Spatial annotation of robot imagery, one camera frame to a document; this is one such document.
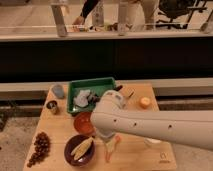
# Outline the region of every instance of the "red bowl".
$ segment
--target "red bowl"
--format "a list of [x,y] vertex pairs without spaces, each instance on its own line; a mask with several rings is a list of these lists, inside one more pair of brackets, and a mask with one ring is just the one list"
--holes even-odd
[[94,127],[90,122],[91,112],[81,112],[74,120],[74,128],[79,134],[92,136],[94,135]]

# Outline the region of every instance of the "wooden cutting board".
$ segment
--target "wooden cutting board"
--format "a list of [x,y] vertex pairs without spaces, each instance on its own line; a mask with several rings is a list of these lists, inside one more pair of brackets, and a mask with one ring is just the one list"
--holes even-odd
[[[74,118],[66,112],[68,87],[64,86],[66,98],[58,100],[60,113],[52,115],[45,105],[43,107],[40,121],[38,123],[35,136],[39,132],[46,132],[51,139],[49,156],[40,164],[31,168],[27,163],[34,152],[35,136],[32,140],[29,153],[27,155],[24,171],[143,171],[143,170],[175,170],[176,160],[171,144],[161,142],[157,145],[148,146],[142,137],[127,134],[119,134],[121,142],[111,157],[110,163],[104,159],[104,146],[100,139],[95,139],[95,154],[92,160],[83,167],[73,167],[64,158],[64,148],[67,141],[78,134],[74,127]],[[129,99],[126,109],[144,110],[139,106],[139,99],[142,96],[151,99],[151,105],[146,110],[159,110],[158,105],[150,84],[123,84],[120,91],[124,96],[133,96]],[[45,104],[49,100],[56,100],[55,96],[49,91]]]

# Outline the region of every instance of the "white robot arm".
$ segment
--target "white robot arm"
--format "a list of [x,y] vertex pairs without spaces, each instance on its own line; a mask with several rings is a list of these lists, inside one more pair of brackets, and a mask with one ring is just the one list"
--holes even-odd
[[124,97],[109,90],[93,110],[91,122],[104,141],[122,132],[213,150],[212,111],[132,111],[124,105]]

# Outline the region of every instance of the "brown bowl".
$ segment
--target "brown bowl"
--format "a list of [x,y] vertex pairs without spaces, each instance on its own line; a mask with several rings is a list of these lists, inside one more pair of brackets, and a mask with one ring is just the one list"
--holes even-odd
[[87,138],[89,138],[89,137],[87,137],[85,135],[76,135],[67,142],[65,149],[64,149],[64,157],[65,157],[66,161],[69,164],[71,164],[72,166],[84,166],[92,159],[94,152],[95,152],[94,142],[92,142],[90,148],[80,159],[74,160],[74,156],[71,156],[72,150]]

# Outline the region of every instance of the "green bin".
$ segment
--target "green bin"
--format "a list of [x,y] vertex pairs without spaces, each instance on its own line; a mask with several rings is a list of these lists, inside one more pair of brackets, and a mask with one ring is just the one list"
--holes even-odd
[[112,90],[115,87],[113,77],[71,81],[68,89],[67,112],[76,116],[80,112],[91,112],[94,109],[94,104],[89,104],[84,108],[74,105],[73,98],[79,94],[80,90],[89,89],[101,97],[105,91]]

